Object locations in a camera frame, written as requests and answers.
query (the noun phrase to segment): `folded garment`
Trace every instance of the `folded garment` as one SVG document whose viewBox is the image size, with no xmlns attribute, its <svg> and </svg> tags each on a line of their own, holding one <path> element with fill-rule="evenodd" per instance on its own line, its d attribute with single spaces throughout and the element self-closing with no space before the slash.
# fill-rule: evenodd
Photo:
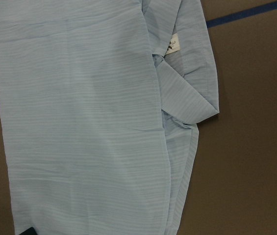
<svg viewBox="0 0 277 235">
<path fill-rule="evenodd" d="M 199 0 L 0 0 L 15 234 L 175 235 L 216 113 Z"/>
</svg>

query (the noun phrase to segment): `brown floor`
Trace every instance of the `brown floor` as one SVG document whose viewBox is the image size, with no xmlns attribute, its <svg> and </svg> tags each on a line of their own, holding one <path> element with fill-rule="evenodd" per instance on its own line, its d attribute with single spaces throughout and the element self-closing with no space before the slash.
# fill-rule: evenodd
<svg viewBox="0 0 277 235">
<path fill-rule="evenodd" d="M 202 0 L 207 20 L 273 0 Z M 277 10 L 209 29 L 220 114 L 200 142 L 178 235 L 277 235 Z M 0 235 L 12 235 L 0 125 Z"/>
</svg>

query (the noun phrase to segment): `white label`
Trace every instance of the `white label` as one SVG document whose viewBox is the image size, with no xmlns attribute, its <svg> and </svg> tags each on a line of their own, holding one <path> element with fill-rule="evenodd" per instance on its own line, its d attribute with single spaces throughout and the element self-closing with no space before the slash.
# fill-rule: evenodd
<svg viewBox="0 0 277 235">
<path fill-rule="evenodd" d="M 172 35 L 166 55 L 172 52 L 176 52 L 178 50 L 180 50 L 179 41 L 178 41 L 177 33 L 175 33 Z"/>
</svg>

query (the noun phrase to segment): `dark blue line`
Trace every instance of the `dark blue line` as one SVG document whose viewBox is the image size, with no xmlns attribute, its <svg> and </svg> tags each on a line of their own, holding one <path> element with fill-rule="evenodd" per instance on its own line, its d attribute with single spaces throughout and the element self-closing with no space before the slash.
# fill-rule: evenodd
<svg viewBox="0 0 277 235">
<path fill-rule="evenodd" d="M 237 12 L 237 13 L 233 13 L 233 14 L 223 16 L 223 17 L 220 17 L 220 18 L 216 18 L 216 19 L 213 19 L 213 20 L 209 20 L 206 23 L 207 23 L 207 27 L 211 28 L 211 27 L 214 27 L 214 26 L 217 26 L 217 25 L 225 24 L 225 23 L 228 23 L 228 22 L 231 22 L 231 21 L 236 21 L 236 20 L 239 20 L 239 19 L 242 19 L 242 18 L 246 18 L 246 17 L 249 17 L 249 16 L 254 16 L 254 15 L 261 14 L 261 13 L 264 13 L 264 12 L 267 12 L 267 11 L 272 11 L 272 10 L 275 10 L 275 9 L 277 9 L 277 1 L 265 4 L 265 5 L 262 5 L 262 6 L 257 6 L 257 7 L 251 8 L 251 9 L 247 9 L 247 10 L 244 10 L 244 11 L 240 11 L 240 12 Z"/>
</svg>

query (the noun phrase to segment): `light blue shirt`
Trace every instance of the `light blue shirt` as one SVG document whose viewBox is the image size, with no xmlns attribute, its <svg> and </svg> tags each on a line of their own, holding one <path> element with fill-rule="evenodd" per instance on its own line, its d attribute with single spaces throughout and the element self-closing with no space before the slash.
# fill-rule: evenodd
<svg viewBox="0 0 277 235">
<path fill-rule="evenodd" d="M 199 0 L 0 0 L 15 234 L 175 235 L 216 113 Z"/>
</svg>

